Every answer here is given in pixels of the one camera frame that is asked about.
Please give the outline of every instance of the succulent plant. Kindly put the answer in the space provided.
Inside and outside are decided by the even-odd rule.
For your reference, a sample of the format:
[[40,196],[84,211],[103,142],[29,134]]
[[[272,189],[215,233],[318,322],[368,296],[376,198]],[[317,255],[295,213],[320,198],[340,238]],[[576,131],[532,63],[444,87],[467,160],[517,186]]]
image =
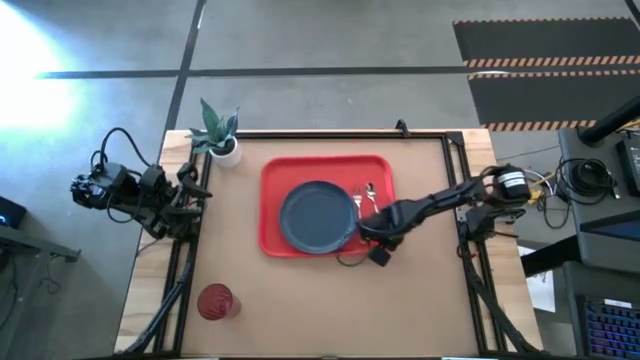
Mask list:
[[217,155],[226,155],[233,151],[233,138],[238,130],[238,110],[229,116],[228,119],[218,117],[218,114],[207,104],[204,99],[200,98],[202,105],[202,120],[207,129],[206,132],[198,129],[189,128],[191,130],[191,139],[193,139],[193,152],[204,153],[213,150]]

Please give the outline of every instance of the white pot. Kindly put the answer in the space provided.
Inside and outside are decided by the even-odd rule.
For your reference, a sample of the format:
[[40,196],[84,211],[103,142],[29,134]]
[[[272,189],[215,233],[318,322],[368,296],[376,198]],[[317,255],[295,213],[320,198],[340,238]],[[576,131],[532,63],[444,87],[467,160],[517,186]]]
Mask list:
[[233,150],[227,155],[218,155],[213,150],[209,150],[209,153],[213,157],[213,161],[222,167],[233,167],[238,165],[240,159],[242,159],[242,149],[238,143],[238,139],[233,138]]

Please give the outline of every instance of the red cup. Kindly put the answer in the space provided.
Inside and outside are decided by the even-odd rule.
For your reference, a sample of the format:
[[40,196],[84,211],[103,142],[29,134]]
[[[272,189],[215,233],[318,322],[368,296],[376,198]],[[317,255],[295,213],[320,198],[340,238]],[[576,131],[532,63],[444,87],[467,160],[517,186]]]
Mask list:
[[198,312],[207,320],[232,318],[241,307],[240,300],[222,284],[211,284],[198,296]]

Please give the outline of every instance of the sunlight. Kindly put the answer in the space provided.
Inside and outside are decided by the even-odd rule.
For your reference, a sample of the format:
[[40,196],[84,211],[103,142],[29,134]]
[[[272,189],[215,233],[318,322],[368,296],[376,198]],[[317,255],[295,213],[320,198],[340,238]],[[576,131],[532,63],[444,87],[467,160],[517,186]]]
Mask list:
[[18,10],[0,2],[0,129],[63,128],[73,110],[73,82],[35,80],[38,72],[60,70],[45,35]]

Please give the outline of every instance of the red tray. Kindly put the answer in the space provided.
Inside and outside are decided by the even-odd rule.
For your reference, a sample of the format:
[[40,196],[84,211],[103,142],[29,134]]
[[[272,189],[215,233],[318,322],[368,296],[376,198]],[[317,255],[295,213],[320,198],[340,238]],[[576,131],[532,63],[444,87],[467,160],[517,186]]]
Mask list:
[[[287,194],[296,186],[313,180],[324,180],[343,188],[353,195],[356,188],[362,194],[362,216],[373,212],[373,204],[366,197],[365,185],[373,183],[378,209],[395,200],[393,179],[389,163],[377,155],[290,157],[271,160],[262,169],[260,180],[259,243],[262,251],[276,257],[312,257],[318,255],[298,251],[280,232],[280,208]],[[367,245],[360,243],[355,234],[335,254],[364,254]]]

